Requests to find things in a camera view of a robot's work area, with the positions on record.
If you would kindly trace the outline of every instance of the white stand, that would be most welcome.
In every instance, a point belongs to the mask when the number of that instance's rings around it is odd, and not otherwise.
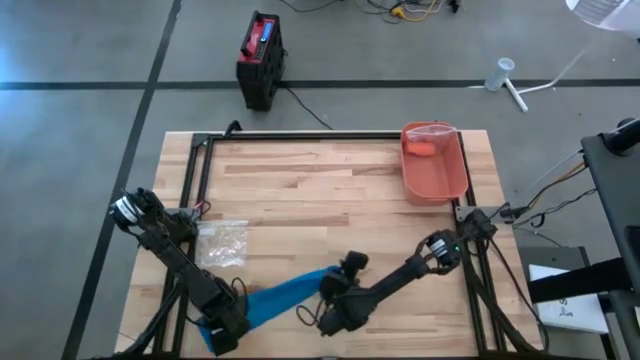
[[[590,45],[590,43],[587,44],[584,48],[582,48],[582,50],[580,50],[578,55],[576,55],[573,58],[573,60],[571,60],[571,62],[569,62],[569,64],[567,64],[567,66],[565,66],[565,68],[562,69],[560,74],[558,74],[558,76],[556,76],[555,79],[553,79],[551,82],[548,82],[548,83],[546,83],[544,85],[540,85],[540,86],[536,86],[536,87],[532,87],[532,88],[528,88],[528,89],[517,90],[513,86],[511,81],[509,79],[507,79],[506,82],[505,82],[505,84],[507,85],[507,89],[509,89],[509,92],[511,93],[511,96],[513,96],[513,99],[516,101],[518,106],[520,106],[520,109],[522,110],[522,112],[529,111],[529,107],[527,107],[527,104],[524,102],[524,100],[522,99],[521,95],[522,94],[526,94],[526,93],[530,93],[530,92],[534,92],[534,91],[538,91],[538,90],[548,89],[548,88],[554,86],[564,76],[564,74],[566,74],[573,67],[573,65],[575,65],[578,62],[578,60],[580,60],[580,58],[587,52],[587,48],[589,47],[589,45]]]

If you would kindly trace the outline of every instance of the white label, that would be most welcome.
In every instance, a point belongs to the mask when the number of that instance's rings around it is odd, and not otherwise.
[[[122,197],[120,198],[120,200],[116,201],[116,206],[118,207],[118,210],[120,210],[122,215],[124,215],[124,217],[126,217],[127,220],[131,221],[133,224],[138,222],[138,218],[136,217],[136,214],[134,212],[134,207],[135,210],[138,210],[138,213],[140,215],[144,214],[139,207],[137,207],[135,204],[132,205],[127,197]]]

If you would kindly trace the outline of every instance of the orange object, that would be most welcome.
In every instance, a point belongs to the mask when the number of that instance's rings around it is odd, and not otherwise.
[[[449,135],[440,151],[436,152],[433,144],[423,143],[432,146],[433,154],[416,155],[420,150],[414,151],[415,146],[420,143],[409,141],[406,132],[433,124],[449,125],[443,122],[418,122],[409,123],[402,129],[400,141],[404,192],[412,205],[441,205],[464,195],[469,187],[460,140],[456,134]]]
[[[436,154],[436,146],[426,142],[407,141],[405,149],[409,154],[418,156],[432,156]]]

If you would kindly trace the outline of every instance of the orange bin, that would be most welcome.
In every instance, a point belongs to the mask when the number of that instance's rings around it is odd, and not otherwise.
[[[412,205],[441,205],[464,195],[469,187],[457,133],[448,136],[446,143],[433,155],[419,156],[407,151],[408,130],[435,124],[449,126],[443,122],[417,122],[402,129],[404,192]]]

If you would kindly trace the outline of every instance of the wooden table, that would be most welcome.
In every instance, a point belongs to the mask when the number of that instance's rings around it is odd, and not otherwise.
[[[166,134],[154,191],[167,207],[178,207],[192,133]],[[462,131],[479,206],[501,205],[502,187],[485,131]],[[438,229],[454,228],[452,206],[414,207],[404,200],[396,140],[225,141],[217,143],[204,220],[248,220],[243,267],[210,269],[230,280],[270,287],[299,274],[336,265],[349,250],[367,253],[360,273],[369,285],[400,266],[416,244]],[[198,163],[204,155],[199,154]],[[190,206],[199,179],[194,176]],[[498,225],[495,241],[526,292],[513,233]],[[518,297],[505,268],[489,252],[498,302],[534,346],[540,337],[533,316]],[[116,351],[132,343],[158,309],[165,267],[140,250],[131,278]],[[306,302],[310,308],[318,296]],[[490,320],[482,315],[487,343],[495,348]],[[197,316],[195,309],[189,314]],[[170,346],[175,316],[165,346]],[[355,332],[320,337],[293,310],[240,340],[226,357],[437,357],[477,355],[462,268],[447,276],[414,281],[382,302]],[[184,357],[211,357],[195,326],[186,325]]]

